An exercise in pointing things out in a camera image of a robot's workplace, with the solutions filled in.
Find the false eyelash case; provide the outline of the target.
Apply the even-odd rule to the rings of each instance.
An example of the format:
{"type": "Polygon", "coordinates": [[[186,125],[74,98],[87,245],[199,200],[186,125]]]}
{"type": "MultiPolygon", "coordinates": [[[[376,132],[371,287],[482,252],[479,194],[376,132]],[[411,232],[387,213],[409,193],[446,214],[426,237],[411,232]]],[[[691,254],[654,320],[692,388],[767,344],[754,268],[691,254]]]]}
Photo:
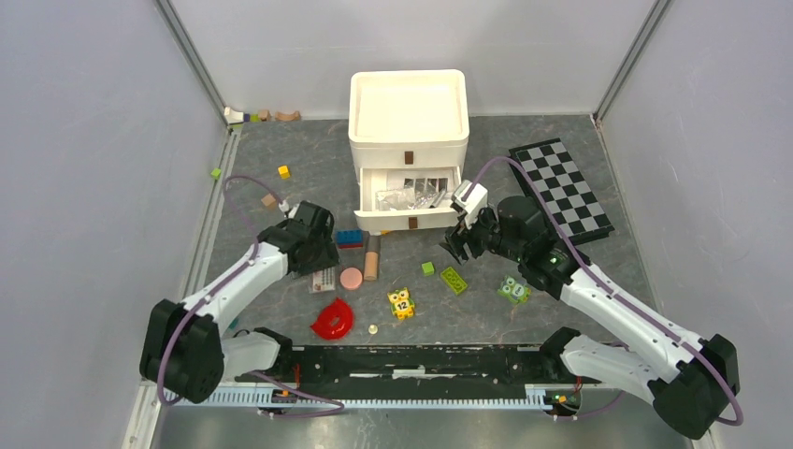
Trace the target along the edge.
{"type": "Polygon", "coordinates": [[[311,275],[311,282],[310,282],[311,294],[334,291],[335,289],[336,289],[336,270],[334,268],[325,268],[323,270],[315,271],[311,275]]]}

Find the clear plastic bag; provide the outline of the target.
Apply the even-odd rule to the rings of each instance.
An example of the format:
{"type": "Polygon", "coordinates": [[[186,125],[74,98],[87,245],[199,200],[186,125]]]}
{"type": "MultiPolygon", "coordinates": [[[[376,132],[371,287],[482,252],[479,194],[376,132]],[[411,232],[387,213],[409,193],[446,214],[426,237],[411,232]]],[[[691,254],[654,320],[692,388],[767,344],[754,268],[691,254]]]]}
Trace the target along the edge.
{"type": "Polygon", "coordinates": [[[436,186],[427,184],[424,186],[416,187],[413,190],[413,201],[411,210],[425,210],[431,209],[430,204],[433,202],[435,196],[440,192],[436,186]]]}

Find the clear packet white strips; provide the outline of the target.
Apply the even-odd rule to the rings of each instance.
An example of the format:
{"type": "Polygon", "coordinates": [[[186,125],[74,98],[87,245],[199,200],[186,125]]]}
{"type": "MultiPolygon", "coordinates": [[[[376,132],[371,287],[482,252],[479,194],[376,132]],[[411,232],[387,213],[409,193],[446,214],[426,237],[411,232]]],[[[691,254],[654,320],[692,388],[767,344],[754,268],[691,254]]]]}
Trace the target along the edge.
{"type": "Polygon", "coordinates": [[[412,188],[379,191],[375,195],[375,203],[378,211],[413,210],[415,191],[412,188]]]}

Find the white three-drawer organizer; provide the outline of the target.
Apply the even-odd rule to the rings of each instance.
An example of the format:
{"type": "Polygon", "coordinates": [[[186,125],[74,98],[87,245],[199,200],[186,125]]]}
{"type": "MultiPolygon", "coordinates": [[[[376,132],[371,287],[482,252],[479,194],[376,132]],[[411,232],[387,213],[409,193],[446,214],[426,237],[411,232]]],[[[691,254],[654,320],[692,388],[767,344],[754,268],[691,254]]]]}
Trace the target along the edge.
{"type": "Polygon", "coordinates": [[[359,185],[355,220],[371,234],[452,226],[451,193],[469,143],[466,79],[457,69],[358,72],[351,78],[348,138],[359,185]],[[431,208],[380,206],[406,180],[438,180],[431,208]]]}

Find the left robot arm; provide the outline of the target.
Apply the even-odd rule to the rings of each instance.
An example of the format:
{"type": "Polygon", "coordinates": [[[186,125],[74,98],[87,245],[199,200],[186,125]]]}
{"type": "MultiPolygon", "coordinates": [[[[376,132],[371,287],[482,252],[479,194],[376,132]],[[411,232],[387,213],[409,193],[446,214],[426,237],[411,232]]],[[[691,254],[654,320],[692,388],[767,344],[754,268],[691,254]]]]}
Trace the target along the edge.
{"type": "Polygon", "coordinates": [[[254,237],[252,245],[219,278],[184,299],[159,301],[151,310],[139,373],[166,393],[194,404],[224,380],[260,370],[271,381],[293,371],[293,355],[267,333],[222,340],[232,322],[281,279],[302,277],[339,264],[334,215],[302,201],[254,237]]]}

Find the blue red duplo brick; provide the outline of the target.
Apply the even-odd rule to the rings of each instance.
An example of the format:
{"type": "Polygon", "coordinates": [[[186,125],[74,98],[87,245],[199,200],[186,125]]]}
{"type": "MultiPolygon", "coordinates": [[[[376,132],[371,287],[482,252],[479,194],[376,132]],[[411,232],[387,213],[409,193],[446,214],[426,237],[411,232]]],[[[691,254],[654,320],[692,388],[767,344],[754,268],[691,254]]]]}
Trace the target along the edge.
{"type": "Polygon", "coordinates": [[[340,249],[361,248],[364,246],[364,232],[359,229],[337,231],[336,244],[340,249]]]}

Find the lime green flat brick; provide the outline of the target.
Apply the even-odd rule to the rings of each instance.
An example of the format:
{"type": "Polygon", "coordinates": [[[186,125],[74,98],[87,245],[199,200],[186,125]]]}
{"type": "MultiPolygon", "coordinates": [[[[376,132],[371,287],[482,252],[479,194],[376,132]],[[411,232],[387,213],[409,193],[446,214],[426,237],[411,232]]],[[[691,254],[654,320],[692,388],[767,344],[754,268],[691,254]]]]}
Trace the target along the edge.
{"type": "Polygon", "coordinates": [[[461,295],[468,289],[467,282],[452,267],[445,268],[440,273],[440,277],[456,296],[461,295]]]}

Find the small lime green cube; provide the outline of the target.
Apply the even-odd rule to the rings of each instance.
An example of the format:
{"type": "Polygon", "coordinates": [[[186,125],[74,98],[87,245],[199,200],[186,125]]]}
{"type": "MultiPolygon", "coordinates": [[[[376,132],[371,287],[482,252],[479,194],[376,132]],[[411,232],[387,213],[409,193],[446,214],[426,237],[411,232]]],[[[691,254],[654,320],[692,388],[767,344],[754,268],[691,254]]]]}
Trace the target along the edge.
{"type": "Polygon", "coordinates": [[[425,276],[432,276],[435,273],[435,267],[432,262],[422,263],[421,270],[425,276]]]}

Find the pink round sponge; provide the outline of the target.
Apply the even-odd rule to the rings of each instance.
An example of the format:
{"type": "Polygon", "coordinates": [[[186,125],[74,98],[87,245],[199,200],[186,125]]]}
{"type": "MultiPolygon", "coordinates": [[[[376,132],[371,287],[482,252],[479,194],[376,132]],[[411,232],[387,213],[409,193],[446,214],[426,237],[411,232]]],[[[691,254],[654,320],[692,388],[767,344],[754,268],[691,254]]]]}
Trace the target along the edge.
{"type": "Polygon", "coordinates": [[[339,274],[340,285],[348,291],[354,291],[363,284],[363,273],[358,268],[346,268],[339,274]]]}

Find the brown small cube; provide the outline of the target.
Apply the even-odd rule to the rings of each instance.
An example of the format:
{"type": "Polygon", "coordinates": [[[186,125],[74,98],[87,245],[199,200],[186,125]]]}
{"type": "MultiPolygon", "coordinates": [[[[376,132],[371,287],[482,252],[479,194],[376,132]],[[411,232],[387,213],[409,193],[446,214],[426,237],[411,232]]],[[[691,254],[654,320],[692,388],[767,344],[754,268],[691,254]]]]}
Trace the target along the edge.
{"type": "Polygon", "coordinates": [[[266,194],[262,197],[261,203],[268,210],[274,210],[279,206],[278,200],[272,194],[266,194]]]}

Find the red arch brick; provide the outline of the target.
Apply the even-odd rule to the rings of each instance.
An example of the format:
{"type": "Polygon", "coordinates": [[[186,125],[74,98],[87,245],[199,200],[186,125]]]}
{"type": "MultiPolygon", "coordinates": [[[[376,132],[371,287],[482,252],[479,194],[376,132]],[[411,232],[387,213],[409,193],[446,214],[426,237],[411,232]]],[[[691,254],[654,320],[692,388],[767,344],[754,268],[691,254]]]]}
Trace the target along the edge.
{"type": "Polygon", "coordinates": [[[353,309],[346,301],[336,297],[319,313],[310,329],[323,340],[339,340],[352,330],[353,324],[353,309]]]}

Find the yellow small cube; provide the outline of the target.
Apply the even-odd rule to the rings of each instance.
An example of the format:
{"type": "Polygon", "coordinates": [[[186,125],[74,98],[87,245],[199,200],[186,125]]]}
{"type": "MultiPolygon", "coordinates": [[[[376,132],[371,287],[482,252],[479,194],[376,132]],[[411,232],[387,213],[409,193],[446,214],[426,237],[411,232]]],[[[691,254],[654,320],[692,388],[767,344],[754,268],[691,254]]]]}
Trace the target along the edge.
{"type": "Polygon", "coordinates": [[[278,173],[283,180],[290,179],[292,177],[291,170],[287,165],[279,166],[278,173]]]}

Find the yellow owl brick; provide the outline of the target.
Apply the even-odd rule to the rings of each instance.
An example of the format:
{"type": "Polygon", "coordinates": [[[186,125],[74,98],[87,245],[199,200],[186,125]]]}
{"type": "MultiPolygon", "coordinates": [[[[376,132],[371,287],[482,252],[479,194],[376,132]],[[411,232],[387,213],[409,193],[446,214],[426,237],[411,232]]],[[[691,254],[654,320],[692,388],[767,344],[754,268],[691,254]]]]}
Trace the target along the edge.
{"type": "Polygon", "coordinates": [[[400,321],[414,316],[415,304],[407,287],[393,291],[387,295],[392,314],[400,321]]]}

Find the wooden arch block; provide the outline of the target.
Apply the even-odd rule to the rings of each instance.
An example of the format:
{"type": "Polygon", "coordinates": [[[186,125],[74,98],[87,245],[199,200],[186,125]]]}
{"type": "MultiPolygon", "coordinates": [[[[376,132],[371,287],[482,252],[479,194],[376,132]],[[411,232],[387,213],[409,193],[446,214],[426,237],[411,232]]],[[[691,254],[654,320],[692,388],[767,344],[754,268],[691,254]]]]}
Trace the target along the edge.
{"type": "Polygon", "coordinates": [[[279,122],[293,122],[293,121],[300,121],[302,116],[299,110],[295,110],[292,112],[282,112],[277,111],[273,118],[279,122]]]}

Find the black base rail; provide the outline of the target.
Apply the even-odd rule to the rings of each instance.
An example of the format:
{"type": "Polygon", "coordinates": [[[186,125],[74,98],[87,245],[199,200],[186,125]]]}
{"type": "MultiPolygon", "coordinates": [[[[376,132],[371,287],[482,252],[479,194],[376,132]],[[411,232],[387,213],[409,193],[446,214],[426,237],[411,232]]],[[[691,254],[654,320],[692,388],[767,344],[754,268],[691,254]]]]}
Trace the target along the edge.
{"type": "Polygon", "coordinates": [[[283,350],[267,375],[333,399],[519,399],[528,385],[575,385],[537,346],[306,345],[283,350]]]}

